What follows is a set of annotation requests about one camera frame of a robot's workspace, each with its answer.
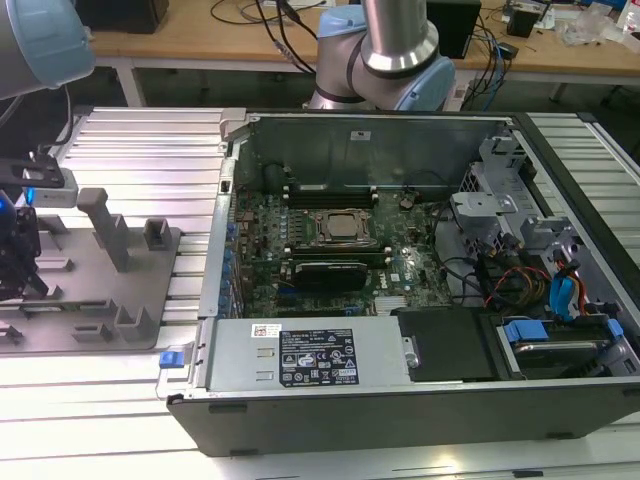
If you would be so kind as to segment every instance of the cpu socket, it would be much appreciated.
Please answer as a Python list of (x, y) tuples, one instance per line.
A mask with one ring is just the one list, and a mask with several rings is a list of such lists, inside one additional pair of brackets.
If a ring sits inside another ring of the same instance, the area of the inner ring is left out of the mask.
[(369, 214), (364, 210), (328, 210), (314, 216), (316, 245), (371, 245)]

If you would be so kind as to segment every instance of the computer tower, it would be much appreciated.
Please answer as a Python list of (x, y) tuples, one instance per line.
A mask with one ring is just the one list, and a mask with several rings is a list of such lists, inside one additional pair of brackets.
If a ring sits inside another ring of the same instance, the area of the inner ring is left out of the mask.
[(77, 0), (82, 23), (93, 30), (154, 33), (169, 0)]

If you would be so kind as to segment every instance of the motherboard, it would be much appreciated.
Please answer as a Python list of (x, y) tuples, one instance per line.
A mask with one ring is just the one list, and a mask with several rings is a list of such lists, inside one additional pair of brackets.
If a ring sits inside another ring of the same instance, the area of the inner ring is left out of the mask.
[(334, 197), (238, 192), (245, 318), (388, 315), (452, 303), (432, 258), (433, 204), (408, 189), (366, 192), (364, 201)]

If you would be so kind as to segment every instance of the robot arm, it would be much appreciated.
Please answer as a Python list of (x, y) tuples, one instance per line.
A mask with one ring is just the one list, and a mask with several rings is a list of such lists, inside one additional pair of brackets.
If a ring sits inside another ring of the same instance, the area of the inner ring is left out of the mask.
[[(86, 77), (94, 65), (89, 39), (70, 0), (0, 0), (0, 100), (59, 88)], [(0, 158), (0, 300), (47, 294), (37, 275), (40, 239), (29, 197), (33, 187), (64, 185), (50, 155)], [(16, 208), (5, 193), (15, 186), (27, 188), (26, 206)]]
[(325, 12), (314, 109), (435, 110), (455, 67), (438, 52), (425, 0), (364, 0)]
[(0, 0), (0, 100), (90, 75), (95, 56), (71, 0)]

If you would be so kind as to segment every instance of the white label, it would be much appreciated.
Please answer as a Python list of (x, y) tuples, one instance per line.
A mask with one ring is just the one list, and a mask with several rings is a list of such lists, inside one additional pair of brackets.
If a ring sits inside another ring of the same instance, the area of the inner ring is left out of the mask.
[(352, 142), (368, 142), (371, 140), (371, 132), (364, 130), (356, 130), (351, 132)]
[(251, 325), (252, 338), (278, 338), (282, 325), (279, 323), (254, 323)]

